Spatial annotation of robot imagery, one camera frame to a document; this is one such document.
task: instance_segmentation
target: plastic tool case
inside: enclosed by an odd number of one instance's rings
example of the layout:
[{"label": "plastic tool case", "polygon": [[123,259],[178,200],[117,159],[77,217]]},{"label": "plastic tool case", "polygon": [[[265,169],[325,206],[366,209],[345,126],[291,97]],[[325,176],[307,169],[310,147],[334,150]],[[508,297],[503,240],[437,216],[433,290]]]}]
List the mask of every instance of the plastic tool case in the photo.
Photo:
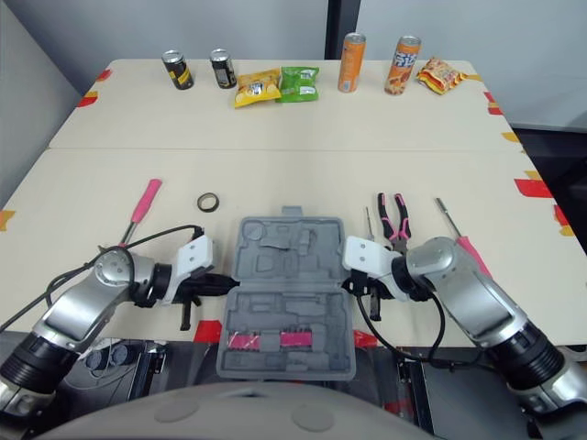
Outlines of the plastic tool case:
[{"label": "plastic tool case", "polygon": [[351,380],[356,371],[349,294],[340,283],[342,221],[247,217],[238,234],[216,370],[248,380]]}]

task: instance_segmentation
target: gray wall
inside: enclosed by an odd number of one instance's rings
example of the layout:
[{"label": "gray wall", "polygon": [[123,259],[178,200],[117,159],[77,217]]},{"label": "gray wall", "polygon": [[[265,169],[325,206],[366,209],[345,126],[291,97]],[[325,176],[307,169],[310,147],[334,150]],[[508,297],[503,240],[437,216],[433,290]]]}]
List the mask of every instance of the gray wall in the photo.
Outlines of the gray wall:
[{"label": "gray wall", "polygon": [[120,58],[324,58],[327,0],[7,0],[80,93]]},{"label": "gray wall", "polygon": [[587,131],[585,0],[362,0],[357,30],[367,59],[413,33],[421,58],[471,61],[511,124]]},{"label": "gray wall", "polygon": [[0,2],[0,208],[79,99]]}]

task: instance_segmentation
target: black can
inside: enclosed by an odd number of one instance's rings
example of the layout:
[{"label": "black can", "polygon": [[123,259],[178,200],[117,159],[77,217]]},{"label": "black can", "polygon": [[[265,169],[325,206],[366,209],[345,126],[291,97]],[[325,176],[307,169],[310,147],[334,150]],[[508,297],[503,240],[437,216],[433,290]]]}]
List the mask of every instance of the black can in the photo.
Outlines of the black can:
[{"label": "black can", "polygon": [[235,70],[232,68],[230,55],[224,49],[214,49],[210,53],[210,61],[218,86],[222,89],[230,89],[237,85]]},{"label": "black can", "polygon": [[165,69],[172,77],[173,84],[180,90],[189,89],[194,85],[190,69],[185,64],[185,58],[177,50],[168,50],[161,57]]}]

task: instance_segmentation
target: metal ring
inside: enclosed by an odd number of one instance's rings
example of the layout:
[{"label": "metal ring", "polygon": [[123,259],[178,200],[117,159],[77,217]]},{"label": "metal ring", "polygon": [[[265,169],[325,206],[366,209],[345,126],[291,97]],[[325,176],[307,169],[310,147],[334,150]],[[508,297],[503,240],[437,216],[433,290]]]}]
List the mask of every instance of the metal ring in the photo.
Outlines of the metal ring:
[{"label": "metal ring", "polygon": [[[202,203],[208,199],[214,199],[214,204],[209,208],[204,208]],[[220,205],[220,199],[218,199],[218,196],[213,192],[205,192],[200,197],[198,197],[197,205],[198,209],[203,213],[213,213],[216,209],[218,209],[218,206]]]}]

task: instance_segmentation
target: pink-handled pliers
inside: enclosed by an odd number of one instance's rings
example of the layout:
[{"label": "pink-handled pliers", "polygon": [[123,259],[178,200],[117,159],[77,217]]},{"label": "pink-handled pliers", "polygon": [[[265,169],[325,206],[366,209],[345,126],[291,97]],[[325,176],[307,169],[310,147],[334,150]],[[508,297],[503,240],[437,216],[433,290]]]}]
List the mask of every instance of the pink-handled pliers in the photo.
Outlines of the pink-handled pliers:
[{"label": "pink-handled pliers", "polygon": [[407,250],[407,240],[412,236],[410,231],[410,220],[407,214],[407,208],[405,207],[404,197],[400,193],[393,196],[397,209],[400,212],[400,225],[398,228],[394,228],[387,210],[385,209],[385,193],[380,192],[377,194],[377,209],[379,210],[379,217],[382,220],[383,234],[392,244],[393,250],[405,254]]}]

